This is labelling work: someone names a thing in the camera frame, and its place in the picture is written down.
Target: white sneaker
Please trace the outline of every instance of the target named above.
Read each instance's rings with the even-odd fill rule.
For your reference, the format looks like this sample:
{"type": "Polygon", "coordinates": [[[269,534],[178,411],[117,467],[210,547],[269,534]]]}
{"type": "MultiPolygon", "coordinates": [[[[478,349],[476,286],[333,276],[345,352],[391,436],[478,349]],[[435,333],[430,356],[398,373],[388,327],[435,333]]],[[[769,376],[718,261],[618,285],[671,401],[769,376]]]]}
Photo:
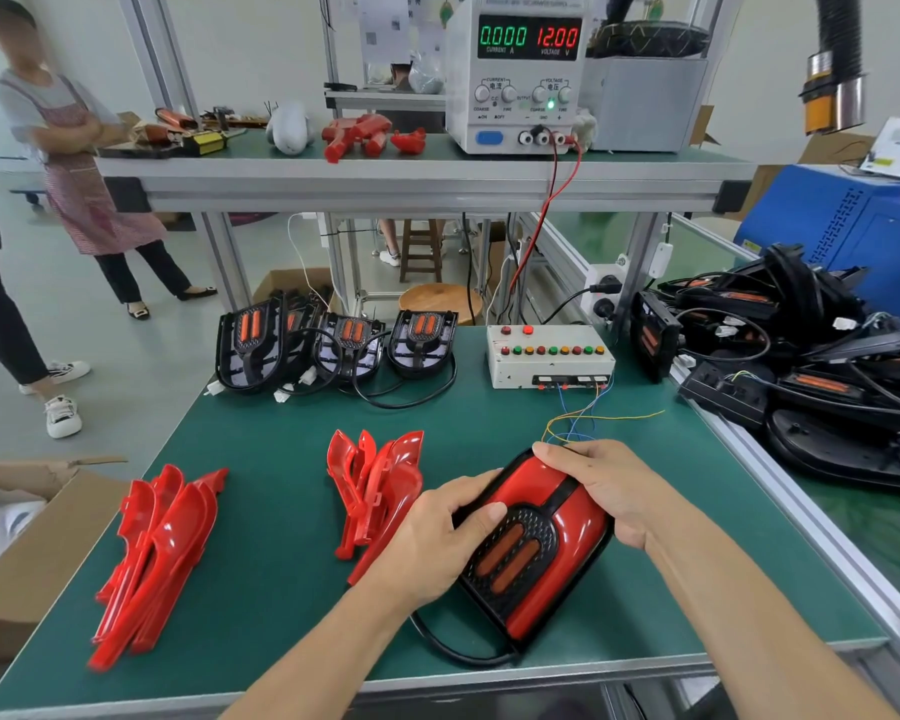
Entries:
{"type": "Polygon", "coordinates": [[[386,248],[380,250],[380,259],[387,265],[393,265],[395,268],[400,267],[400,253],[392,255],[386,248]]]}
{"type": "Polygon", "coordinates": [[[47,413],[47,434],[55,440],[76,435],[84,429],[84,421],[77,413],[77,402],[60,395],[43,406],[47,413]]]}
{"type": "MultiPolygon", "coordinates": [[[[81,376],[90,374],[90,364],[85,361],[73,361],[69,363],[61,363],[59,361],[51,361],[47,364],[49,378],[54,384],[66,384],[68,381],[79,379],[81,376]]],[[[20,385],[20,394],[34,394],[34,390],[29,384],[20,385]]]]}

